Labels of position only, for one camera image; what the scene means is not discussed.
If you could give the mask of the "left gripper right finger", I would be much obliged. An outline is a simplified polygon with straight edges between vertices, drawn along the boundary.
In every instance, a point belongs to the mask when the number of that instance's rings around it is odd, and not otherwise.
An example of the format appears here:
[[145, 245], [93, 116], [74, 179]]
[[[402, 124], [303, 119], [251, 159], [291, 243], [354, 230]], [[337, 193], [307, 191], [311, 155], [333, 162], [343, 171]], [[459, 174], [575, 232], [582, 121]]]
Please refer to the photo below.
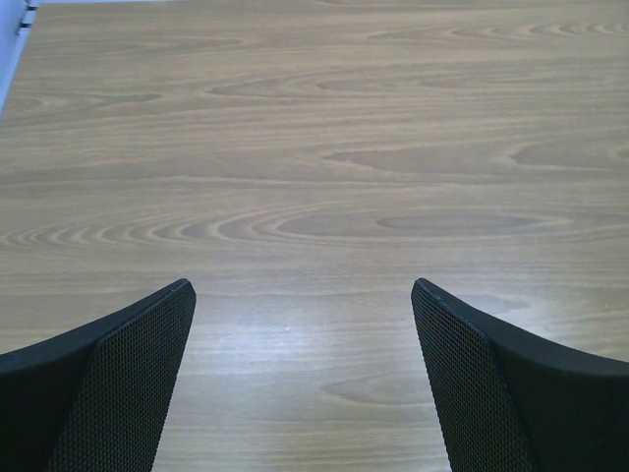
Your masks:
[[627, 363], [532, 334], [425, 278], [411, 300], [451, 470], [627, 470]]

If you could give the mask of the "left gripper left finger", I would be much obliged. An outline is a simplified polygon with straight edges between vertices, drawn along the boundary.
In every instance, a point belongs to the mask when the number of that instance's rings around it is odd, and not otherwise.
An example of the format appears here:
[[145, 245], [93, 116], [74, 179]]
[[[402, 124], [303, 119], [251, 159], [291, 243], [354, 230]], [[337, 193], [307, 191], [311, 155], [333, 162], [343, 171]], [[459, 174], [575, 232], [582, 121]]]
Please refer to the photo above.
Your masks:
[[149, 471], [196, 307], [179, 279], [1, 356], [4, 471]]

